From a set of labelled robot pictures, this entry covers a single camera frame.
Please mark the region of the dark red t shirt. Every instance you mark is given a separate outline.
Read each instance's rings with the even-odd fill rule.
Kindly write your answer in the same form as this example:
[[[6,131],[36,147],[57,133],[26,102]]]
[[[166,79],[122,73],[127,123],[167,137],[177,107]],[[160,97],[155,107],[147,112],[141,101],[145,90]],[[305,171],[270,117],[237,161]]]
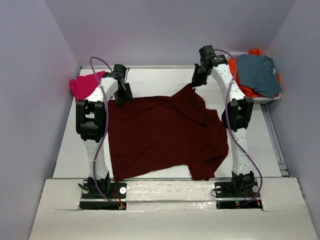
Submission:
[[[108,102],[108,143],[115,181],[186,165],[193,180],[209,180],[229,153],[218,113],[190,84],[172,96]]]

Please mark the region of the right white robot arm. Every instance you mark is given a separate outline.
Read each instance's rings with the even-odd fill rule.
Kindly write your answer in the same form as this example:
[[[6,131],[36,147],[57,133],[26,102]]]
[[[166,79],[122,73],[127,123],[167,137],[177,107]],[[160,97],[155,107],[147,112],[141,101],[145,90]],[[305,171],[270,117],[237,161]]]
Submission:
[[[228,131],[232,152],[231,180],[217,182],[214,187],[217,198],[245,198],[257,186],[252,167],[255,166],[248,152],[247,129],[251,120],[254,101],[238,87],[235,77],[238,71],[230,71],[224,55],[210,52],[200,57],[195,64],[191,85],[199,87],[207,84],[211,75],[225,97],[225,109],[221,121]]]

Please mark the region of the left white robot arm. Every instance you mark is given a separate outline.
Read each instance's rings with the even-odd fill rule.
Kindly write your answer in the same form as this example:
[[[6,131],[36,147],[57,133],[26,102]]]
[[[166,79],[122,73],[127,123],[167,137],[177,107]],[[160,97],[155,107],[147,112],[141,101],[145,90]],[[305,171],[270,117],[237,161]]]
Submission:
[[[116,104],[121,107],[133,102],[130,84],[126,81],[127,72],[127,67],[116,64],[111,72],[102,75],[93,93],[75,105],[76,132],[83,140],[89,162],[85,189],[101,198],[111,191],[103,146],[108,131],[108,101],[115,97]]]

